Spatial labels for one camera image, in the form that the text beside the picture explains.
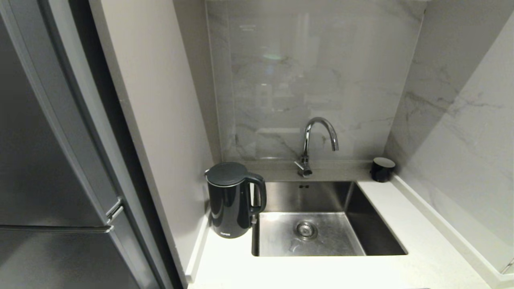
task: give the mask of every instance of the kitchen sink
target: kitchen sink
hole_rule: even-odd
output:
[[[267,182],[266,188],[266,209],[253,225],[254,256],[407,254],[355,182]]]

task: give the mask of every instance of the kettle handle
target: kettle handle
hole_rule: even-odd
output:
[[[258,189],[259,194],[261,195],[261,205],[254,207],[250,205],[250,214],[255,215],[262,211],[264,211],[264,208],[266,208],[266,183],[264,183],[264,178],[262,178],[258,174],[250,173],[248,172],[245,178],[250,182],[254,183]]]

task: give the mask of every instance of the white countertop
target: white countertop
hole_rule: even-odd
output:
[[[268,182],[301,181],[289,164],[257,166]],[[236,288],[465,288],[490,289],[439,231],[391,183],[377,183],[368,164],[315,169],[308,181],[356,180],[408,251],[405,256],[255,257],[252,231],[236,239],[209,229],[189,289]]]

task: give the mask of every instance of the drain strainer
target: drain strainer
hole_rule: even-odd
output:
[[[304,240],[311,240],[318,236],[318,229],[311,222],[300,221],[295,227],[295,233]]]

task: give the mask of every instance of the freezer door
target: freezer door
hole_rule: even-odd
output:
[[[112,224],[113,229],[0,227],[0,288],[159,288],[125,215]]]
[[[104,226],[116,189],[37,1],[0,1],[0,225]]]

